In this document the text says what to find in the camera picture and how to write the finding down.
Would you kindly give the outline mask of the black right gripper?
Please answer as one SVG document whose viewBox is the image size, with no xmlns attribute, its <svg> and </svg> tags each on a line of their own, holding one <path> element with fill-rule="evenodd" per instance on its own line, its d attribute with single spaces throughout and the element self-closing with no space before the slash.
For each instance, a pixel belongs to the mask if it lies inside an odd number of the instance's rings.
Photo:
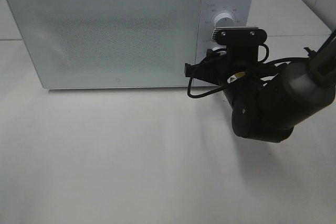
<svg viewBox="0 0 336 224">
<path fill-rule="evenodd" d="M 206 56 L 200 63 L 191 65 L 185 63 L 185 77 L 195 77 L 197 80 L 214 84 L 223 90 L 251 90 L 252 77 L 249 70 L 252 62 L 233 60 L 225 48 L 207 49 Z M 245 75 L 232 83 L 228 79 L 239 72 Z"/>
</svg>

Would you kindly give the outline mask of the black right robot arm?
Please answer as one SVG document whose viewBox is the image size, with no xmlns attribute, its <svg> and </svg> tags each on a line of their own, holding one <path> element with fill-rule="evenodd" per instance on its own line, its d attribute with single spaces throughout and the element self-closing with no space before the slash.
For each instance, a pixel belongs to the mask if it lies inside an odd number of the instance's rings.
<svg viewBox="0 0 336 224">
<path fill-rule="evenodd" d="M 258 27 L 218 27 L 218 49 L 208 49 L 184 73 L 215 85 L 232 108 L 232 128 L 243 138 L 279 143 L 294 127 L 335 100 L 335 33 L 307 57 L 258 59 L 267 33 Z"/>
</svg>

